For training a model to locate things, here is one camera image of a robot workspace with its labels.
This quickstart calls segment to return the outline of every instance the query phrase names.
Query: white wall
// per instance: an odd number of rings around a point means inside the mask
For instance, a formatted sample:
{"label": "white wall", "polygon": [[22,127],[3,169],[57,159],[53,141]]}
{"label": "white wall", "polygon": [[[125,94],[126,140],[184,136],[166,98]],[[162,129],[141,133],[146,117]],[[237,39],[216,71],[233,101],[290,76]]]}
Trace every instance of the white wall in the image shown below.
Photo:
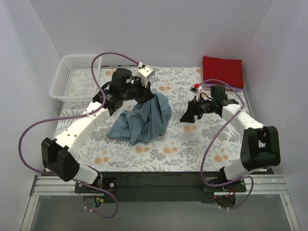
{"label": "white wall", "polygon": [[282,173],[308,230],[308,1],[274,0],[245,56],[254,114],[280,136]]}
{"label": "white wall", "polygon": [[[31,0],[61,56],[118,51],[156,66],[241,59],[272,0]],[[124,64],[123,59],[104,64]]]}
{"label": "white wall", "polygon": [[[18,157],[18,139],[33,122],[58,116],[48,92],[60,56],[29,0],[0,1],[0,31],[0,230],[16,231],[35,175]],[[42,169],[40,142],[54,128],[42,125],[25,138],[31,165]]]}

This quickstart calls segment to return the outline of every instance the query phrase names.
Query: floral tablecloth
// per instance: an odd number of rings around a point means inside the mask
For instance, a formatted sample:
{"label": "floral tablecloth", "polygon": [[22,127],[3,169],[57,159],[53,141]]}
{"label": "floral tablecloth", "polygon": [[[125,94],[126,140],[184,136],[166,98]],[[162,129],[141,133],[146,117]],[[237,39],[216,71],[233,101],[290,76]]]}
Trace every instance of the floral tablecloth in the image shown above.
{"label": "floral tablecloth", "polygon": [[[99,83],[111,80],[114,69],[101,69]],[[180,123],[194,94],[189,87],[200,82],[199,68],[155,68],[156,75],[150,79],[152,91],[169,98],[172,116],[165,136],[150,143],[131,146],[128,142],[112,140],[106,136],[109,128],[121,112],[131,110],[135,101],[124,102],[107,121],[99,125],[86,139],[75,159],[98,171],[198,171],[205,149],[225,120],[216,114],[204,114],[194,124]],[[227,92],[230,99],[236,96]],[[88,103],[64,103],[61,116],[81,114]],[[55,136],[72,124],[73,120],[60,121]],[[205,171],[217,171],[239,158],[241,136],[228,125],[214,142],[205,161]]]}

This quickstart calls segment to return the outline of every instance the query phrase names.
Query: folded red towel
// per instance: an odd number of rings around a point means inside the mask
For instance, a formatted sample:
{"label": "folded red towel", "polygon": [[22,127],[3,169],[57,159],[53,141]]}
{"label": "folded red towel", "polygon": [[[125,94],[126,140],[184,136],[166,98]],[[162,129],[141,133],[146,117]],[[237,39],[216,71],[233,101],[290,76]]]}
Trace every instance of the folded red towel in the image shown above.
{"label": "folded red towel", "polygon": [[[231,87],[244,88],[241,60],[203,56],[202,69],[203,80],[214,78],[228,83]],[[217,81],[210,81],[208,83],[221,84]]]}

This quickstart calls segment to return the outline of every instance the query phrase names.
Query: crumpled blue towel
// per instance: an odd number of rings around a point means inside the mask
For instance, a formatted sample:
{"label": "crumpled blue towel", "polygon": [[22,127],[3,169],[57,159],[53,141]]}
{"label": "crumpled blue towel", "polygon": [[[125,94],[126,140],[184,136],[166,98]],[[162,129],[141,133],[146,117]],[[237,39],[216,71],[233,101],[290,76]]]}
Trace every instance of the crumpled blue towel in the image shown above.
{"label": "crumpled blue towel", "polygon": [[144,104],[136,104],[131,112],[124,111],[112,125],[107,136],[111,139],[129,141],[131,145],[148,143],[165,135],[171,117],[168,98],[153,93],[154,98]]}

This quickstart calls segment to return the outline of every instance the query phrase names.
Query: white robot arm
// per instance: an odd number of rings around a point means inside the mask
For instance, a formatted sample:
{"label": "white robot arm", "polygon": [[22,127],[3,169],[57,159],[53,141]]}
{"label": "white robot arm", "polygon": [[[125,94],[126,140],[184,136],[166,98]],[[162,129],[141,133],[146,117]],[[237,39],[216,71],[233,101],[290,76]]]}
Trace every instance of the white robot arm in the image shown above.
{"label": "white robot arm", "polygon": [[135,99],[138,103],[145,103],[154,97],[148,82],[148,78],[154,74],[149,66],[140,68],[136,76],[132,76],[127,69],[118,68],[113,73],[111,82],[102,86],[106,102],[101,110],[89,115],[103,103],[103,96],[99,92],[84,111],[86,117],[77,119],[53,140],[46,138],[42,142],[43,165],[64,181],[76,180],[100,186],[101,174],[89,166],[80,165],[73,156],[86,138],[123,105],[123,101]]}
{"label": "white robot arm", "polygon": [[[216,113],[229,120],[240,110],[237,101],[228,99],[224,85],[212,86],[213,98],[207,100],[202,97],[199,84],[191,86],[190,91],[196,96],[188,102],[187,112],[180,122],[194,123],[195,116],[201,119],[203,114],[208,113]],[[275,127],[264,126],[243,111],[231,121],[231,124],[243,137],[240,159],[220,169],[216,183],[235,180],[260,169],[279,165],[279,139]],[[264,143],[264,147],[260,147],[259,142]]]}

